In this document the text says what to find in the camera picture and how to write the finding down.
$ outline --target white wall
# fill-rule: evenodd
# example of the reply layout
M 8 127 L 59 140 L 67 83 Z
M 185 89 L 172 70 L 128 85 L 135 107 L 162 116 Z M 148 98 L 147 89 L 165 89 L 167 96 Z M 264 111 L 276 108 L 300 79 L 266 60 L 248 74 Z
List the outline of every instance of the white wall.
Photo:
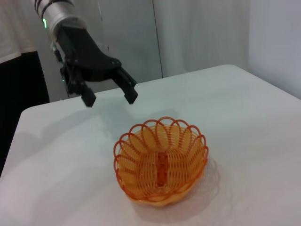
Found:
M 249 0 L 154 0 L 164 76 L 248 64 Z
M 249 68 L 301 98 L 300 0 L 251 0 Z

